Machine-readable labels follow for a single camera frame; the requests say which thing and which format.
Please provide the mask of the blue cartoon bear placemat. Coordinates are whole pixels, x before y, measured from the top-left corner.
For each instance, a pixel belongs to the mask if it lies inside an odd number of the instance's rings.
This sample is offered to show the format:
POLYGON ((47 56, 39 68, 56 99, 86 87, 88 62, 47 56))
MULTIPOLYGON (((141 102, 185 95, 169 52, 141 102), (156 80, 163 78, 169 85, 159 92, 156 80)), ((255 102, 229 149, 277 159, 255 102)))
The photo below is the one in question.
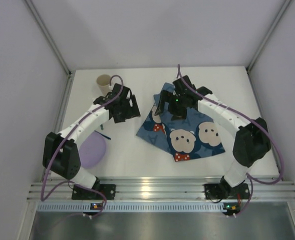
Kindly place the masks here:
POLYGON ((222 154, 218 129, 209 116, 193 108, 187 110, 186 119, 172 120, 167 111, 155 115, 160 94, 154 95, 154 105, 136 136, 173 155, 174 161, 188 161, 222 154))

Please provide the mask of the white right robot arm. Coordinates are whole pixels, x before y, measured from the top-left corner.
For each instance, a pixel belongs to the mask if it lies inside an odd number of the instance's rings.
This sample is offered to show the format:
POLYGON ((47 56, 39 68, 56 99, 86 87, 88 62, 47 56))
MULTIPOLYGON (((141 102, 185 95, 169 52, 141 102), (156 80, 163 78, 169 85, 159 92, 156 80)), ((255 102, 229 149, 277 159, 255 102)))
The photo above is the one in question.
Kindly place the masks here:
POLYGON ((190 111, 211 118, 211 121, 198 123, 189 131, 165 128, 174 159, 178 162, 190 160, 205 147, 212 149, 213 153, 221 153, 222 143, 217 125, 233 137, 233 162, 219 183, 225 195, 241 185, 254 163, 271 150, 267 124, 263 118, 239 117, 210 89, 204 86, 196 88, 187 75, 176 79, 170 89, 164 87, 156 95, 155 103, 155 116, 169 114, 174 122, 186 120, 190 111))

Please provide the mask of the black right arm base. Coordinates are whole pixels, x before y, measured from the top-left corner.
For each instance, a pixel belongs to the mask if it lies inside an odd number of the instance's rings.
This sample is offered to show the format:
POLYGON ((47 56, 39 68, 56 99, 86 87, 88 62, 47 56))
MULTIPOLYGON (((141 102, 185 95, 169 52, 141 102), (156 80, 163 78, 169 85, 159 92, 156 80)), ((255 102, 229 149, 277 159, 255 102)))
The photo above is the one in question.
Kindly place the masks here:
POLYGON ((214 203, 222 200, 246 200, 250 197, 248 184, 241 183, 236 187, 224 186, 220 183, 206 183, 204 185, 205 199, 214 203))

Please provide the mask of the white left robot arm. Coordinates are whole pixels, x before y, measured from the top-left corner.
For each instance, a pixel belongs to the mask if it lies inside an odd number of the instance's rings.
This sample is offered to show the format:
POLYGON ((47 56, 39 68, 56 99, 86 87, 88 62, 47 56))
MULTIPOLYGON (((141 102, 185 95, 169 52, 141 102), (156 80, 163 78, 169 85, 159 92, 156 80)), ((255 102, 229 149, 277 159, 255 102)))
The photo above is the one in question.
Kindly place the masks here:
POLYGON ((81 166, 79 147, 100 125, 112 119, 114 123, 139 117, 135 95, 130 88, 118 83, 106 96, 96 98, 90 108, 73 124, 45 138, 43 167, 68 181, 87 189, 99 182, 81 166))

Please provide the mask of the blue metal spoon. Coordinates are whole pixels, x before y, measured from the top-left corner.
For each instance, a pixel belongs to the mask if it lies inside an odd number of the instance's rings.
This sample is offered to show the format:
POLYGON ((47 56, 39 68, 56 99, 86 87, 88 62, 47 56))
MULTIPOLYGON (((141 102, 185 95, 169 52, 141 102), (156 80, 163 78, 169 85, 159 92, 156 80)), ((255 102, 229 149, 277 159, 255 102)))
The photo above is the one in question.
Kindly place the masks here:
POLYGON ((107 136, 107 135, 105 135, 105 134, 102 134, 101 132, 98 132, 98 131, 94 131, 94 132, 96 132, 97 134, 99 134, 99 135, 101 135, 102 137, 104 137, 104 138, 106 138, 107 140, 111 140, 111 138, 109 137, 109 136, 107 136))

